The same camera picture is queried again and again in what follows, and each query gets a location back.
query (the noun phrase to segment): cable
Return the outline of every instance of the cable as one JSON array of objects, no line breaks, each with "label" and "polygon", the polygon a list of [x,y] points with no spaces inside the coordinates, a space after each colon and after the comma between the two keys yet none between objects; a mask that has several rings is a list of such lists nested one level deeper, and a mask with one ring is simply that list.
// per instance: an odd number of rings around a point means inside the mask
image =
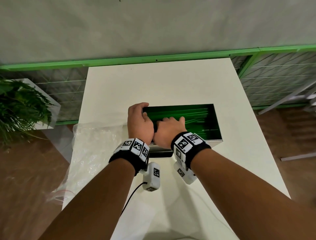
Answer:
[{"label": "cable", "polygon": [[126,208],[128,202],[130,201],[130,199],[131,199],[131,197],[133,196],[134,192],[136,192],[136,190],[137,190],[141,185],[143,185],[143,184],[147,184],[147,182],[142,182],[142,183],[139,184],[138,187],[132,192],[130,198],[127,200],[127,203],[125,204],[125,207],[124,207],[123,210],[122,210],[122,213],[124,212],[124,210],[125,210],[125,208]]}]

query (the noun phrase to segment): white sensor device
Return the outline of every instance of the white sensor device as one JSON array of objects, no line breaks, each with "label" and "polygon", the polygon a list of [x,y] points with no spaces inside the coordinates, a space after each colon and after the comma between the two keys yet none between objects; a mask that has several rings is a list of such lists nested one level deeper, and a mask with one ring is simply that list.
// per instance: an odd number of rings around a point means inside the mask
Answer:
[{"label": "white sensor device", "polygon": [[140,170],[143,174],[143,189],[149,192],[155,191],[160,187],[160,166],[158,163],[150,162],[147,167],[147,171]]},{"label": "white sensor device", "polygon": [[174,163],[173,168],[178,172],[178,174],[182,177],[182,179],[185,181],[186,184],[190,185],[193,183],[197,177],[192,172],[191,169],[185,170],[179,163],[178,161]]}]

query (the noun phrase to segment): white table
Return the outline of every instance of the white table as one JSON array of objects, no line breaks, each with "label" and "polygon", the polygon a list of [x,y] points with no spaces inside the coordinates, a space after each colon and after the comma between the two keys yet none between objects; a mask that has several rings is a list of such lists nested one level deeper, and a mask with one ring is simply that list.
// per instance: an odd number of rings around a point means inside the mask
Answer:
[{"label": "white table", "polygon": [[[79,123],[124,125],[128,107],[139,102],[214,104],[223,143],[213,149],[289,196],[230,59],[90,67]],[[161,167],[161,187],[134,194],[113,239],[237,239],[198,180],[186,185],[174,159],[150,160]],[[141,182],[138,174],[130,192]]]}]

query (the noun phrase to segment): potted plant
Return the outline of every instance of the potted plant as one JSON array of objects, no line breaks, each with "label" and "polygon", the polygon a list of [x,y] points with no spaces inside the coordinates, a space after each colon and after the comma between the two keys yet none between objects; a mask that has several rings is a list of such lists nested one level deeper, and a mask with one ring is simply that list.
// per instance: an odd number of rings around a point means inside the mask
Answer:
[{"label": "potted plant", "polygon": [[30,130],[37,125],[48,128],[52,121],[55,105],[29,79],[0,79],[0,142],[8,146],[17,139],[34,136]]}]

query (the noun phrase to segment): wooden floor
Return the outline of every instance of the wooden floor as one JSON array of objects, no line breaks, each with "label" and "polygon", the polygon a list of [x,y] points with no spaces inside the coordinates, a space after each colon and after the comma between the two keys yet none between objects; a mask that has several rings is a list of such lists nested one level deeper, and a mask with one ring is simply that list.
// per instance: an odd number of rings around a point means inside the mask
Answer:
[{"label": "wooden floor", "polygon": [[[316,151],[316,118],[292,108],[272,110],[257,119],[291,198],[316,208],[316,158],[280,161]],[[60,205],[46,199],[63,180],[68,165],[45,140],[0,152],[0,239],[38,239],[61,211]]]}]

